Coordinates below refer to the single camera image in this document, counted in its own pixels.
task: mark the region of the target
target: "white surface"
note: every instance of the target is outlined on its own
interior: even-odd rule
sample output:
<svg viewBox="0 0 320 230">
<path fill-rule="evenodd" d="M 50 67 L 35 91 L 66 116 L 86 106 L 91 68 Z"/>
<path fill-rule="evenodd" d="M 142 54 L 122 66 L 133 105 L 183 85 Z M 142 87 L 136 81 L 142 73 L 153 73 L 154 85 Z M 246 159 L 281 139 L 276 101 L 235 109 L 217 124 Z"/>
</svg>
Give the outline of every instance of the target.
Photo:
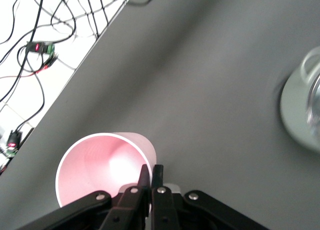
<svg viewBox="0 0 320 230">
<path fill-rule="evenodd" d="M 4 41 L 10 34 L 13 21 L 12 5 L 14 1 L 15 0 L 0 0 L 0 12 L 3 13 L 1 15 L 1 21 L 3 24 L 1 26 L 0 42 Z M 44 0 L 43 7 L 50 13 L 53 13 L 60 1 L 61 0 Z M 88 5 L 88 1 L 79 1 L 83 5 L 84 9 L 89 12 L 90 8 Z M 90 1 L 94 10 L 101 8 L 100 0 Z M 113 0 L 103 0 L 103 4 L 106 5 L 111 3 L 112 1 Z M 115 0 L 113 4 L 105 8 L 109 21 L 116 14 L 123 1 L 124 0 Z M 69 0 L 68 5 L 71 8 L 74 16 L 79 16 L 84 13 L 84 10 L 80 7 L 77 0 Z M 70 12 L 63 4 L 61 6 L 62 7 L 60 7 L 57 11 L 56 16 L 63 20 L 69 19 L 71 17 Z M 20 0 L 15 5 L 15 10 L 16 9 L 17 11 L 15 15 L 16 21 L 14 32 L 11 40 L 8 43 L 0 45 L 1 57 L 23 34 L 25 34 L 29 30 L 32 30 L 35 24 L 38 5 L 34 2 L 34 0 Z M 99 33 L 102 33 L 107 26 L 105 16 L 102 11 L 97 12 L 94 16 L 97 21 L 98 31 Z M 38 26 L 48 24 L 50 22 L 50 18 L 51 17 L 47 13 L 42 11 Z M 91 16 L 90 21 L 93 29 L 95 30 L 93 18 Z M 76 22 L 76 27 L 76 34 L 80 37 L 71 37 L 69 40 L 55 45 L 55 52 L 58 53 L 59 58 L 63 62 L 74 68 L 76 68 L 82 62 L 88 51 L 95 43 L 95 37 L 92 35 L 92 31 L 89 27 L 86 17 L 78 19 Z M 63 34 L 53 30 L 52 27 L 49 26 L 37 29 L 33 40 L 47 42 L 59 40 L 67 37 L 71 32 L 68 27 L 57 26 L 56 28 Z M 18 48 L 26 44 L 26 41 L 30 39 L 30 35 L 31 34 L 27 35 L 22 41 L 20 41 L 20 43 L 12 51 L 7 60 L 0 66 L 0 77 L 16 76 L 18 74 L 20 67 L 16 60 L 17 50 Z M 41 58 L 38 56 L 38 54 L 30 53 L 28 56 L 34 68 L 36 68 L 35 66 L 39 66 Z M 20 62 L 22 62 L 23 58 L 24 52 L 19 58 Z M 29 125 L 29 128 L 36 127 L 38 125 L 40 120 L 54 103 L 73 73 L 74 71 L 72 69 L 69 69 L 59 61 L 56 61 L 50 68 L 43 70 L 38 74 L 38 77 L 44 89 L 45 105 L 43 110 L 27 123 Z M 4 94 L 10 89 L 14 80 L 15 77 L 0 79 L 0 97 L 4 96 Z M 4 103 L 7 104 L 9 108 L 6 107 L 2 111 L 0 111 L 0 126 L 2 126 L 6 131 L 16 129 L 16 127 L 21 122 L 29 118 L 40 108 L 43 101 L 39 83 L 34 76 L 21 78 L 18 83 L 18 87 L 14 92 L 14 95 L 7 103 L 7 99 L 9 98 L 9 96 L 4 100 Z M 22 132 L 22 137 L 24 138 L 28 133 L 28 127 L 24 127 L 22 129 Z"/>
</svg>

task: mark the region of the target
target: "black cable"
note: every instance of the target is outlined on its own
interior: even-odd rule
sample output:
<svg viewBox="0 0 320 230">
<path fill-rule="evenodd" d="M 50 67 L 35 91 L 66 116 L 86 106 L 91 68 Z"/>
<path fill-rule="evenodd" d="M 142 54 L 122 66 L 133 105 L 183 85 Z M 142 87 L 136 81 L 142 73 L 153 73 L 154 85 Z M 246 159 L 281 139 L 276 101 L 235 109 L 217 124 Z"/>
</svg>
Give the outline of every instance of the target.
<svg viewBox="0 0 320 230">
<path fill-rule="evenodd" d="M 128 5 L 129 6 L 133 6 L 133 7 L 144 7 L 147 6 L 152 0 L 147 0 L 145 2 L 134 2 L 134 1 L 128 1 Z"/>
<path fill-rule="evenodd" d="M 22 64 L 20 63 L 19 56 L 20 56 L 22 50 L 25 49 L 26 47 L 27 47 L 27 45 L 24 45 L 24 46 L 20 47 L 20 48 L 18 49 L 18 51 L 16 52 L 16 61 L 18 62 L 20 68 L 21 68 Z M 25 68 L 24 68 L 23 70 L 26 71 L 26 72 L 28 72 L 28 73 L 31 73 L 31 72 L 32 72 L 31 70 L 28 70 L 28 69 L 25 69 Z"/>
<path fill-rule="evenodd" d="M 57 58 L 57 60 L 58 60 L 60 63 L 62 63 L 63 65 L 65 65 L 66 67 L 68 67 L 69 69 L 71 69 L 71 70 L 73 70 L 73 71 L 76 70 L 76 68 L 74 68 L 74 67 L 72 67 L 72 66 L 69 66 L 68 64 L 66 64 L 65 62 L 63 62 L 61 59 Z"/>
<path fill-rule="evenodd" d="M 100 0 L 100 3 L 101 3 L 101 7 L 102 7 L 102 10 L 103 10 L 104 16 L 105 16 L 106 26 L 108 27 L 109 26 L 109 20 L 108 20 L 106 11 L 105 11 L 105 6 L 104 6 L 104 3 L 102 2 L 102 0 Z"/>
<path fill-rule="evenodd" d="M 37 30 L 37 26 L 38 26 L 38 22 L 39 22 L 39 18 L 40 18 L 40 13 L 41 13 L 41 6 L 42 6 L 43 2 L 44 2 L 44 0 L 40 0 L 40 7 L 38 9 L 38 13 L 37 13 L 37 16 L 36 16 L 34 28 L 32 30 L 32 34 L 31 34 L 31 37 L 30 37 L 30 42 L 33 41 L 35 33 L 36 33 L 36 30 Z M 25 52 L 25 56 L 24 56 L 24 59 L 23 59 L 23 62 L 22 62 L 22 66 L 21 66 L 21 69 L 20 69 L 20 71 L 19 71 L 19 73 L 17 75 L 17 78 L 15 79 L 15 81 L 14 81 L 13 85 L 11 86 L 11 88 L 9 89 L 9 91 L 0 99 L 0 103 L 10 94 L 12 89 L 17 84 L 17 81 L 20 78 L 20 75 L 21 75 L 22 71 L 24 70 L 24 67 L 25 67 L 25 64 L 26 64 L 26 61 L 27 61 L 27 57 L 28 57 L 28 53 L 29 53 L 28 51 Z"/>
<path fill-rule="evenodd" d="M 70 7 L 68 6 L 66 0 L 61 0 L 61 1 L 63 1 L 63 3 L 65 4 L 65 6 L 67 7 L 67 9 L 69 10 L 69 12 L 70 12 L 70 14 L 71 14 L 71 16 L 72 16 L 72 20 L 73 20 L 73 24 L 74 24 L 73 26 L 74 26 L 74 27 L 73 27 L 73 31 L 72 31 L 72 33 L 71 33 L 70 36 L 68 36 L 68 37 L 66 37 L 66 38 L 64 38 L 64 39 L 61 39 L 61 40 L 52 41 L 53 44 L 61 43 L 61 42 L 65 41 L 65 40 L 71 38 L 71 37 L 75 34 L 76 29 L 77 29 L 77 23 L 76 23 L 76 19 L 75 19 L 75 16 L 74 16 L 73 12 L 71 11 Z M 51 19 L 50 19 L 50 24 L 53 24 L 53 23 L 52 23 L 52 20 L 53 20 L 53 18 L 54 18 L 54 16 L 55 16 L 55 13 L 53 13 L 53 15 L 52 15 L 52 17 L 51 17 Z"/>
<path fill-rule="evenodd" d="M 57 24 L 60 24 L 60 22 L 55 22 L 53 23 L 53 25 L 57 25 Z M 39 29 L 39 28 L 43 28 L 43 27 L 50 27 L 51 24 L 43 24 L 43 25 L 39 25 L 37 26 L 36 29 Z M 10 55 L 10 53 L 12 52 L 12 50 L 18 45 L 18 43 L 24 38 L 26 37 L 28 34 L 32 33 L 33 29 L 28 31 L 27 33 L 25 33 L 24 35 L 22 35 L 22 37 L 20 37 L 16 42 L 15 44 L 9 49 L 9 51 L 6 52 L 6 54 L 2 57 L 2 59 L 0 60 L 0 65 L 7 59 L 7 57 Z"/>
<path fill-rule="evenodd" d="M 43 68 L 44 62 L 45 62 L 45 61 L 44 61 L 44 55 L 43 55 L 43 53 L 41 53 L 40 56 L 41 56 L 41 66 L 39 67 L 38 70 L 35 71 L 36 73 L 39 72 L 39 71 Z M 17 62 L 18 62 L 18 64 L 19 64 L 19 66 L 21 67 L 22 65 L 21 65 L 21 63 L 20 63 L 18 54 L 17 54 Z M 26 69 L 26 68 L 23 68 L 23 70 L 26 71 L 26 72 L 28 72 L 28 73 L 34 73 L 33 70 L 28 70 L 28 69 Z"/>
<path fill-rule="evenodd" d="M 37 1 L 37 0 L 33 0 L 38 6 L 40 6 L 40 4 L 39 4 L 39 2 Z M 48 10 L 46 10 L 43 6 L 41 6 L 41 9 L 46 13 L 46 14 L 48 14 L 49 16 L 51 16 L 52 17 L 52 13 L 50 13 Z M 62 24 L 65 24 L 65 25 L 67 25 L 69 28 L 71 28 L 71 30 L 73 31 L 73 27 L 69 24 L 69 23 L 67 23 L 67 22 L 65 22 L 65 21 L 62 21 L 60 18 L 58 18 L 58 17 L 56 17 L 56 16 L 53 16 L 53 18 L 55 18 L 56 20 L 58 20 L 58 22 L 56 22 L 56 23 L 52 23 L 52 24 L 50 24 L 50 26 L 52 26 L 52 28 L 54 29 L 54 30 L 56 30 L 57 32 L 59 32 L 57 29 L 55 29 L 55 27 L 54 27 L 54 25 L 56 25 L 56 24 L 60 24 L 60 23 L 62 23 Z"/>
<path fill-rule="evenodd" d="M 109 7 L 110 5 L 112 5 L 114 2 L 116 2 L 116 1 L 118 1 L 118 0 L 112 0 L 111 2 L 109 2 L 109 3 L 107 3 L 106 5 L 104 5 L 103 7 L 104 8 L 107 8 L 107 7 Z M 98 10 L 94 10 L 93 11 L 93 13 L 98 13 L 98 12 L 100 12 L 102 10 L 102 8 L 100 8 L 100 9 L 98 9 Z M 75 17 L 75 19 L 77 20 L 77 19 L 80 19 L 80 18 L 83 18 L 83 17 L 85 17 L 87 14 L 80 14 L 80 15 L 78 15 L 78 16 L 76 16 Z M 70 19 L 67 19 L 67 20 L 64 20 L 65 22 L 69 22 L 69 21 L 71 21 L 72 20 L 72 18 L 70 18 Z"/>
<path fill-rule="evenodd" d="M 90 0 L 88 0 L 88 3 L 89 3 L 89 7 L 91 10 L 91 14 L 92 14 L 92 18 L 93 18 L 93 22 L 94 22 L 94 26 L 95 26 L 95 30 L 96 30 L 96 39 L 98 39 L 99 38 L 99 31 L 98 31 L 98 27 L 97 27 L 97 23 L 96 23 L 95 13 L 93 12 Z"/>
<path fill-rule="evenodd" d="M 15 131 L 20 131 L 21 128 L 23 127 L 23 125 L 24 125 L 25 123 L 27 123 L 29 120 L 31 120 L 32 118 L 34 118 L 38 113 L 40 113 L 41 110 L 42 110 L 42 109 L 44 108 L 44 106 L 45 106 L 45 91 L 44 91 L 44 88 L 42 87 L 42 84 L 41 84 L 41 82 L 40 82 L 39 77 L 38 77 L 37 74 L 36 74 L 37 71 L 34 71 L 34 70 L 33 70 L 33 68 L 32 68 L 32 66 L 31 66 L 31 64 L 30 64 L 30 62 L 29 62 L 28 59 L 26 59 L 26 61 L 27 61 L 28 65 L 29 65 L 30 69 L 34 72 L 34 76 L 35 76 L 35 78 L 37 79 L 37 81 L 38 81 L 38 83 L 39 83 L 39 86 L 40 86 L 40 88 L 41 88 L 41 92 L 42 92 L 42 105 L 41 105 L 41 107 L 40 107 L 32 116 L 30 116 L 29 118 L 27 118 L 26 120 L 24 120 L 22 123 L 20 123 L 20 124 L 16 127 Z"/>
<path fill-rule="evenodd" d="M 15 23 L 16 23 L 15 5 L 17 2 L 18 2 L 18 0 L 15 0 L 14 4 L 12 5 L 12 17 L 13 18 L 12 18 L 12 29 L 11 29 L 10 35 L 5 41 L 0 42 L 0 45 L 8 42 L 11 39 L 12 35 L 14 34 Z"/>
<path fill-rule="evenodd" d="M 87 11 L 86 11 L 86 9 L 84 8 L 84 6 L 82 6 L 80 0 L 77 0 L 77 2 L 79 3 L 79 5 L 80 5 L 80 7 L 82 8 L 82 10 L 83 10 L 85 13 L 87 13 Z M 90 29 L 91 29 L 91 31 L 92 31 L 92 33 L 93 33 L 91 36 L 96 36 L 96 35 L 95 35 L 95 32 L 94 32 L 94 30 L 93 30 L 93 28 L 92 28 L 92 26 L 91 26 L 91 22 L 90 22 L 90 19 L 89 19 L 89 15 L 88 15 L 88 14 L 86 15 L 86 18 L 88 19 L 89 27 L 90 27 Z"/>
</svg>

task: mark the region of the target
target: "gray table surface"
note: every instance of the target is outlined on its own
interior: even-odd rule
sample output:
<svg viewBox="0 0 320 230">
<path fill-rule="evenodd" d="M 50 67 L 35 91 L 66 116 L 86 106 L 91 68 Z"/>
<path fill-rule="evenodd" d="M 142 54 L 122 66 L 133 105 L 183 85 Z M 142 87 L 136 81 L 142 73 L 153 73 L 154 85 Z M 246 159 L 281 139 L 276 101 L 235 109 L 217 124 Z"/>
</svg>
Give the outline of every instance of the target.
<svg viewBox="0 0 320 230">
<path fill-rule="evenodd" d="M 272 230 L 320 229 L 320 155 L 279 114 L 286 79 L 320 45 L 319 2 L 126 6 L 0 177 L 0 229 L 57 209 L 61 157 L 99 132 L 146 136 L 182 192 L 202 190 Z"/>
</svg>

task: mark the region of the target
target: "electrical wire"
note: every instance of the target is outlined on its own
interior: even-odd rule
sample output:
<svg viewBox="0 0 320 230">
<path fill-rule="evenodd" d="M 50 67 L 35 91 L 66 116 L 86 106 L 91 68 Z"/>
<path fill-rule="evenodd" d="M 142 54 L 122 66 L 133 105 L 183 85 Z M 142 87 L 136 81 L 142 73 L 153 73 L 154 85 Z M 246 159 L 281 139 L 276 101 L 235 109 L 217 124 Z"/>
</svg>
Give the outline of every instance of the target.
<svg viewBox="0 0 320 230">
<path fill-rule="evenodd" d="M 105 6 L 104 6 L 104 3 L 102 2 L 102 0 L 100 0 L 100 3 L 101 3 L 101 7 L 102 7 L 102 10 L 103 10 L 104 16 L 105 16 L 106 26 L 108 27 L 109 26 L 109 20 L 108 20 L 108 16 L 106 14 L 106 11 L 105 11 Z"/>
<path fill-rule="evenodd" d="M 60 24 L 60 22 L 55 22 L 53 23 L 53 25 L 57 25 L 57 24 Z M 43 24 L 43 25 L 39 25 L 37 26 L 36 29 L 39 29 L 39 28 L 43 28 L 43 27 L 50 27 L 51 24 Z M 0 60 L 0 65 L 2 63 L 5 62 L 5 60 L 7 59 L 7 57 L 10 55 L 10 53 L 12 52 L 12 50 L 18 45 L 18 43 L 23 39 L 25 38 L 28 34 L 32 33 L 33 32 L 33 29 L 28 31 L 27 33 L 25 33 L 24 35 L 22 35 L 22 37 L 20 37 L 16 42 L 15 44 L 9 49 L 9 51 L 6 52 L 6 54 L 4 54 L 4 56 L 2 57 L 2 59 Z"/>
<path fill-rule="evenodd" d="M 39 73 L 39 72 L 41 72 L 42 71 L 42 69 L 41 70 L 39 70 L 39 71 L 35 71 L 35 72 L 33 72 L 33 73 L 30 73 L 30 74 L 28 74 L 28 75 L 24 75 L 24 76 L 20 76 L 19 78 L 27 78 L 27 77 L 31 77 L 32 75 L 34 75 L 34 74 L 37 74 L 37 73 Z M 17 76 L 2 76 L 2 77 L 0 77 L 0 80 L 1 79 L 8 79 L 8 78 L 16 78 Z"/>
<path fill-rule="evenodd" d="M 116 2 L 118 0 L 112 0 L 110 1 L 109 3 L 107 3 L 106 5 L 104 5 L 104 8 L 107 8 L 109 7 L 110 5 L 112 5 L 114 2 Z M 97 9 L 97 10 L 94 10 L 93 13 L 98 13 L 102 10 L 102 8 L 100 9 Z M 80 18 L 83 18 L 83 17 L 86 17 L 88 14 L 91 14 L 91 13 L 85 13 L 85 14 L 80 14 L 78 16 L 75 16 L 74 18 L 77 20 L 77 19 L 80 19 Z M 69 21 L 72 21 L 74 20 L 74 18 L 69 18 L 69 19 L 66 19 L 66 20 L 63 20 L 64 22 L 69 22 Z"/>
<path fill-rule="evenodd" d="M 67 68 L 69 68 L 69 69 L 71 69 L 71 70 L 73 70 L 73 71 L 76 70 L 76 68 L 74 68 L 74 67 L 72 67 L 72 66 L 69 66 L 68 64 L 66 64 L 65 62 L 63 62 L 60 58 L 57 58 L 57 60 L 58 60 L 60 63 L 62 63 L 63 65 L 65 65 Z"/>
<path fill-rule="evenodd" d="M 43 4 L 44 0 L 40 0 L 40 7 L 38 9 L 38 13 L 37 13 L 37 16 L 36 16 L 36 20 L 35 20 L 35 24 L 34 24 L 34 28 L 32 30 L 32 33 L 31 33 L 31 37 L 30 37 L 30 42 L 33 41 L 34 39 L 34 36 L 36 34 L 36 30 L 37 30 L 37 26 L 38 26 L 38 22 L 39 22 L 39 18 L 40 18 L 40 13 L 41 13 L 41 6 Z M 28 51 L 26 51 L 25 53 L 25 56 L 24 56 L 24 59 L 23 59 L 23 62 L 22 62 L 22 65 L 21 65 L 21 69 L 17 75 L 17 78 L 15 79 L 13 85 L 11 86 L 11 88 L 9 89 L 9 91 L 0 99 L 0 103 L 10 94 L 10 92 L 12 91 L 12 89 L 15 87 L 15 85 L 17 84 L 19 78 L 20 78 L 20 75 L 22 73 L 22 71 L 24 70 L 24 66 L 26 64 L 26 61 L 27 61 L 27 57 L 28 57 Z"/>
<path fill-rule="evenodd" d="M 12 35 L 14 34 L 15 23 L 16 23 L 15 5 L 17 2 L 18 0 L 15 0 L 15 2 L 12 5 L 12 29 L 11 29 L 10 35 L 5 41 L 0 42 L 0 45 L 8 42 L 11 39 Z"/>
<path fill-rule="evenodd" d="M 71 38 L 71 37 L 75 34 L 76 29 L 77 29 L 77 22 L 76 22 L 76 19 L 75 19 L 75 16 L 74 16 L 73 12 L 71 11 L 70 7 L 68 6 L 66 0 L 62 0 L 62 1 L 63 1 L 63 3 L 65 4 L 66 8 L 69 10 L 69 12 L 70 12 L 70 14 L 71 14 L 71 16 L 72 16 L 73 24 L 74 24 L 74 25 L 73 25 L 73 31 L 72 31 L 71 35 L 68 36 L 67 38 L 64 38 L 64 39 L 61 39 L 61 40 L 52 41 L 53 44 L 61 43 L 61 42 L 64 42 L 65 40 Z M 53 15 L 52 15 L 52 17 L 51 17 L 51 19 L 50 19 L 50 24 L 52 24 L 52 20 L 53 20 L 53 18 L 54 18 L 54 16 L 55 16 L 55 13 L 53 13 Z"/>
<path fill-rule="evenodd" d="M 25 45 L 22 46 L 22 47 L 20 47 L 19 50 L 18 50 L 18 52 L 17 52 L 17 54 L 16 54 L 16 56 L 17 56 L 17 61 L 18 61 L 20 67 L 21 67 L 21 64 L 20 64 L 20 61 L 19 61 L 19 55 L 20 55 L 20 52 L 21 52 L 25 47 L 26 47 Z M 4 104 L 4 105 L 2 106 L 2 108 L 0 109 L 0 113 L 3 111 L 3 109 L 5 108 L 5 106 L 8 105 L 9 100 L 10 100 L 11 97 L 14 95 L 14 93 L 15 93 L 17 87 L 18 87 L 18 84 L 19 84 L 20 79 L 21 79 L 21 78 L 25 78 L 25 77 L 29 77 L 29 76 L 31 76 L 31 74 L 26 75 L 26 76 L 20 76 L 20 77 L 19 77 L 18 81 L 17 81 L 16 84 L 15 84 L 14 89 L 11 91 L 10 96 L 7 98 L 6 101 L 4 101 L 5 104 Z M 17 77 L 18 77 L 18 76 L 3 76 L 3 77 L 0 77 L 0 79 L 17 78 Z"/>
<path fill-rule="evenodd" d="M 27 47 L 26 45 L 20 47 L 19 50 L 18 50 L 18 52 L 16 53 L 16 61 L 18 62 L 18 64 L 19 64 L 20 67 L 22 66 L 22 64 L 20 63 L 19 56 L 20 56 L 20 53 L 22 52 L 22 50 L 23 50 L 24 48 L 26 48 L 26 47 Z M 43 55 L 43 53 L 41 53 L 41 54 L 39 54 L 39 55 L 41 56 L 41 66 L 43 66 L 43 65 L 44 65 L 44 55 Z M 24 68 L 23 70 L 26 71 L 26 72 L 28 72 L 28 73 L 32 73 L 32 72 L 33 72 L 32 70 L 28 70 L 28 69 L 26 69 L 26 68 Z"/>
<path fill-rule="evenodd" d="M 40 6 L 40 4 L 39 4 L 39 2 L 37 1 L 37 0 L 33 0 L 38 6 Z M 52 13 L 50 13 L 48 10 L 46 10 L 43 6 L 41 6 L 41 9 L 46 13 L 46 14 L 48 14 L 49 16 L 51 16 L 52 17 Z M 55 27 L 54 27 L 54 25 L 57 25 L 57 24 L 60 24 L 60 23 L 62 23 L 62 24 L 65 24 L 65 25 L 67 25 L 69 28 L 71 28 L 71 30 L 73 31 L 73 27 L 69 24 L 69 23 L 67 23 L 67 22 L 65 22 L 65 21 L 62 21 L 60 18 L 58 18 L 58 17 L 56 17 L 56 16 L 53 16 L 53 18 L 54 19 L 56 19 L 56 20 L 58 20 L 58 22 L 56 22 L 56 23 L 51 23 L 51 24 L 49 24 L 50 26 L 52 26 L 53 27 L 53 29 L 54 30 L 56 30 L 57 32 L 59 32 L 57 29 L 55 29 Z"/>
<path fill-rule="evenodd" d="M 25 123 L 27 123 L 27 122 L 30 121 L 32 118 L 34 118 L 38 113 L 40 113 L 41 110 L 44 108 L 45 102 L 46 102 L 46 101 L 45 101 L 45 91 L 44 91 L 44 88 L 42 87 L 42 84 L 41 84 L 41 82 L 40 82 L 39 77 L 38 77 L 37 74 L 36 74 L 37 71 L 34 71 L 34 70 L 33 70 L 33 68 L 32 68 L 32 66 L 31 66 L 28 58 L 26 59 L 26 61 L 27 61 L 28 65 L 29 65 L 30 69 L 34 72 L 33 75 L 35 76 L 35 78 L 36 78 L 36 80 L 38 81 L 39 86 L 40 86 L 40 88 L 41 88 L 41 93 L 42 93 L 42 105 L 40 106 L 40 108 L 39 108 L 32 116 L 30 116 L 29 118 L 27 118 L 26 120 L 24 120 L 22 123 L 20 123 L 20 124 L 16 127 L 15 131 L 20 131 L 21 128 L 24 126 Z"/>
<path fill-rule="evenodd" d="M 82 8 L 82 10 L 83 10 L 85 13 L 87 13 L 87 11 L 86 11 L 86 9 L 84 8 L 84 6 L 82 6 L 80 0 L 77 0 L 77 2 L 79 3 L 79 5 L 80 5 L 80 7 Z M 89 15 L 87 15 L 86 18 L 88 19 L 89 27 L 90 27 L 90 29 L 91 29 L 91 31 L 92 31 L 92 33 L 93 33 L 91 36 L 96 36 L 96 35 L 95 35 L 95 32 L 94 32 L 94 29 L 93 29 L 92 26 L 91 26 L 91 22 L 90 22 L 90 19 L 89 19 Z"/>
<path fill-rule="evenodd" d="M 98 31 L 98 27 L 97 27 L 97 23 L 96 23 L 95 13 L 93 12 L 90 0 L 88 0 L 88 4 L 89 4 L 90 10 L 91 10 L 91 15 L 92 15 L 95 30 L 96 30 L 96 39 L 98 39 L 99 38 L 99 31 Z"/>
<path fill-rule="evenodd" d="M 132 7 L 145 7 L 147 6 L 149 3 L 151 3 L 152 0 L 147 0 L 145 2 L 134 2 L 134 1 L 128 1 L 128 5 L 132 6 Z"/>
<path fill-rule="evenodd" d="M 69 27 L 69 28 L 71 29 L 71 34 L 69 34 L 68 37 L 63 38 L 63 39 L 60 39 L 60 40 L 48 41 L 48 42 L 61 43 L 61 42 L 63 42 L 63 41 L 66 41 L 66 40 L 70 39 L 70 38 L 75 34 L 75 32 L 76 32 L 75 27 L 72 27 L 69 23 L 67 23 L 67 21 L 63 21 L 63 20 L 59 19 L 58 17 L 52 15 L 52 13 L 50 13 L 48 10 L 46 10 L 42 5 L 40 6 L 40 3 L 39 3 L 37 0 L 34 0 L 34 2 L 35 2 L 39 7 L 41 7 L 41 9 L 42 9 L 46 14 L 48 14 L 49 16 L 53 16 L 54 19 L 58 20 L 58 22 L 52 23 L 52 21 L 51 21 L 50 24 L 45 24 L 45 25 L 43 25 L 43 26 L 52 26 L 52 27 L 53 27 L 54 25 L 65 24 L 67 27 Z"/>
</svg>

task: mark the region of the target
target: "pink plastic cup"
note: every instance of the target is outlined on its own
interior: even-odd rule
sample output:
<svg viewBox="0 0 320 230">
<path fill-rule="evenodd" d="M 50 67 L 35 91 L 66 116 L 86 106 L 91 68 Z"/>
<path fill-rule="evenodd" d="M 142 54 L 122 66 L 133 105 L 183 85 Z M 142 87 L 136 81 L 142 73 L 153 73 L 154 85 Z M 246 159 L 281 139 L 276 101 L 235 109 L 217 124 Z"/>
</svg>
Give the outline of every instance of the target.
<svg viewBox="0 0 320 230">
<path fill-rule="evenodd" d="M 143 164 L 151 180 L 156 162 L 155 148 L 138 133 L 86 136 L 74 143 L 60 161 L 55 177 L 58 203 L 63 207 L 98 190 L 114 197 L 122 186 L 138 183 Z"/>
</svg>

